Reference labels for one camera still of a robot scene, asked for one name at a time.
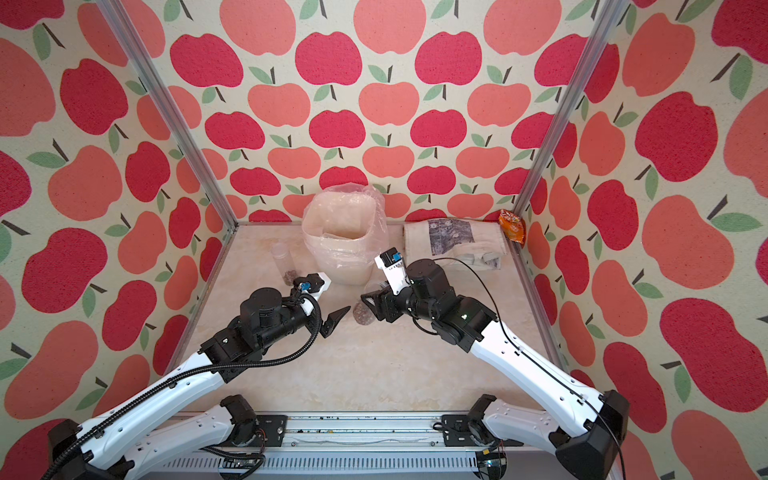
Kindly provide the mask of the aluminium frame post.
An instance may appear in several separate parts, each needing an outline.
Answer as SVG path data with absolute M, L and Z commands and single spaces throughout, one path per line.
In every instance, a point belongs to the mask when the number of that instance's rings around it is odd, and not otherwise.
M 192 137 L 181 110 L 154 66 L 153 59 L 146 50 L 138 30 L 130 21 L 127 10 L 120 1 L 97 1 L 96 4 L 136 70 L 137 76 L 144 82 L 159 114 L 169 127 L 171 136 L 185 154 L 208 199 L 222 219 L 224 228 L 230 233 L 235 232 L 238 221 L 233 209 L 219 188 L 205 156 Z
M 550 160 L 554 159 L 554 150 L 565 132 L 572 112 L 576 110 L 581 100 L 586 99 L 586 85 L 594 73 L 608 41 L 617 28 L 622 12 L 629 4 L 630 2 L 627 0 L 601 2 L 603 9 L 596 16 L 594 26 L 587 37 L 587 42 L 571 80 L 566 85 L 562 98 L 558 102 L 542 146 L 536 151 L 522 190 L 516 197 L 513 209 L 516 215 L 524 213 L 545 167 Z

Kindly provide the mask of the clear tea jar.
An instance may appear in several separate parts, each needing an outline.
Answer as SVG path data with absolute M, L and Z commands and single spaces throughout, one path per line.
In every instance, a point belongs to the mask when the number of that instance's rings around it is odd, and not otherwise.
M 355 306 L 352 309 L 352 313 L 353 313 L 354 320 L 361 326 L 370 325 L 376 320 L 375 315 L 371 312 L 368 306 L 362 301 L 358 301 L 355 304 Z
M 288 245 L 276 242 L 271 246 L 270 252 L 283 282 L 287 286 L 292 286 L 298 277 L 298 272 Z

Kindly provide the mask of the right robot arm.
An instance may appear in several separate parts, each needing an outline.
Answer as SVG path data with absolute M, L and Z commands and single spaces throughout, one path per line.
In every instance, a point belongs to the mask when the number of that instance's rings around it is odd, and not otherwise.
M 540 355 L 506 327 L 496 303 L 456 293 L 438 262 L 405 264 L 391 248 L 376 256 L 375 265 L 387 283 L 361 301 L 377 320 L 429 322 L 429 334 L 491 365 L 538 403 L 533 410 L 482 395 L 459 429 L 474 443 L 537 448 L 576 479 L 605 479 L 613 465 L 625 463 L 630 404 L 619 392 L 598 391 Z

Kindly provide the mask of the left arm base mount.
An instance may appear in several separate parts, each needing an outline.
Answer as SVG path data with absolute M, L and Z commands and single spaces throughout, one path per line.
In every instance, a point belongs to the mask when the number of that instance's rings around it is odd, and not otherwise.
M 281 447 L 288 417 L 258 414 L 255 420 L 237 424 L 227 442 L 236 447 Z

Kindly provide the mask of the orange snack packet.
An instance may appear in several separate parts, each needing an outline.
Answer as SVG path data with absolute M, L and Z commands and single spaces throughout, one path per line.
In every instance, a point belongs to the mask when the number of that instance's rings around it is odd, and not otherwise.
M 524 246 L 526 241 L 526 224 L 522 218 L 509 210 L 500 210 L 498 223 L 505 237 L 513 243 Z

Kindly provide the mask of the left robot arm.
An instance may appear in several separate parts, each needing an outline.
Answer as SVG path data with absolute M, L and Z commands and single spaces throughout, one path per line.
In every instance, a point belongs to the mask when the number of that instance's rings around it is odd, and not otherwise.
M 230 395 L 191 419 L 166 422 L 245 371 L 293 362 L 318 337 L 329 337 L 350 310 L 323 314 L 318 300 L 329 285 L 312 274 L 298 279 L 288 295 L 272 287 L 253 291 L 225 328 L 169 374 L 101 415 L 54 427 L 44 478 L 140 479 L 195 450 L 260 467 L 261 452 L 230 454 L 223 448 L 249 446 L 264 435 L 258 415 L 241 395 Z

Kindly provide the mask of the folded printed tote bag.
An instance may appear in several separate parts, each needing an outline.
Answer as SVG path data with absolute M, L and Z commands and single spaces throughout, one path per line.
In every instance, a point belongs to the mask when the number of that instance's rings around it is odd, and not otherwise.
M 416 260 L 457 258 L 477 271 L 500 270 L 509 254 L 499 226 L 480 221 L 435 218 L 404 226 L 404 257 Z

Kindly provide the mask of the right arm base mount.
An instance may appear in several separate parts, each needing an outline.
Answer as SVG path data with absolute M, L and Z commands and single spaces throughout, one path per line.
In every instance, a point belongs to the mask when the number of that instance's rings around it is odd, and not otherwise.
M 467 414 L 444 414 L 432 428 L 442 435 L 447 447 L 495 448 L 501 444 L 480 420 Z

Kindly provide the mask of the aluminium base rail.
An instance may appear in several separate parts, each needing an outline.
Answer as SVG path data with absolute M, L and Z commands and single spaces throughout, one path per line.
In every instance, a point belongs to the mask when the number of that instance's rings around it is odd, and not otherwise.
M 501 447 L 447 447 L 432 428 L 444 414 L 465 412 L 285 412 L 281 447 L 230 447 L 228 457 L 183 453 L 151 479 L 288 478 L 570 478 L 557 459 L 505 441 Z

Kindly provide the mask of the right aluminium frame post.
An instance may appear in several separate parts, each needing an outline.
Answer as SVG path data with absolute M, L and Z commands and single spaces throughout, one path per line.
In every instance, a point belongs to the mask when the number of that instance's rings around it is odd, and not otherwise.
M 627 0 L 601 2 L 603 9 L 596 16 L 594 26 L 587 37 L 587 42 L 571 80 L 566 85 L 562 98 L 558 102 L 542 146 L 536 151 L 522 190 L 516 197 L 513 209 L 516 215 L 524 213 L 545 167 L 550 160 L 554 159 L 554 150 L 565 132 L 572 112 L 576 110 L 581 100 L 586 99 L 586 85 L 594 73 L 608 41 L 617 28 L 622 12 L 629 4 L 630 2 Z

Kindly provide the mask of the left aluminium frame post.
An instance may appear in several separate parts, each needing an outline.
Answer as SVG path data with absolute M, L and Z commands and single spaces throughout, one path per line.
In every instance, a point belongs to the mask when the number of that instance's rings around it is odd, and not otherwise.
M 154 66 L 153 59 L 146 50 L 138 30 L 130 21 L 127 10 L 120 1 L 97 1 L 96 4 L 136 70 L 137 76 L 144 82 L 159 114 L 169 127 L 171 136 L 185 154 L 208 199 L 222 219 L 224 228 L 230 233 L 235 232 L 238 221 L 233 209 L 219 188 L 205 156 L 192 137 L 181 110 Z

